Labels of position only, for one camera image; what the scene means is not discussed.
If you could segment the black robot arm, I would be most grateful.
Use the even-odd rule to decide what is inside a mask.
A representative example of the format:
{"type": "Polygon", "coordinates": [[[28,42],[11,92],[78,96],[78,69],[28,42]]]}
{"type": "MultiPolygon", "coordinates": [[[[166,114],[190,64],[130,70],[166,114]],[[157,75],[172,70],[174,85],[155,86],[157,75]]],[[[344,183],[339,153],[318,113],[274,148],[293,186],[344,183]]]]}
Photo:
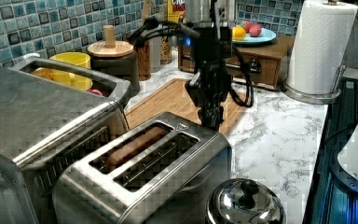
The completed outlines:
{"type": "Polygon", "coordinates": [[[193,104],[199,107],[201,125],[218,131],[223,122],[225,102],[232,80],[226,59],[231,57],[231,29],[227,7],[220,0],[190,0],[186,22],[199,35],[191,37],[194,76],[185,84],[193,104]]]}

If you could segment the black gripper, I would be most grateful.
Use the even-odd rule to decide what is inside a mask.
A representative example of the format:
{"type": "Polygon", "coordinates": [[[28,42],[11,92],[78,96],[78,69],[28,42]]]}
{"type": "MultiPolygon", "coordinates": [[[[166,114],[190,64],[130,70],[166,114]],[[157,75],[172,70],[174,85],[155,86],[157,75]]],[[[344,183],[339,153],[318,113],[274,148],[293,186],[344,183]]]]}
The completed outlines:
{"type": "Polygon", "coordinates": [[[203,127],[218,131],[223,120],[224,107],[232,77],[224,60],[196,62],[194,76],[185,84],[203,127]]]}

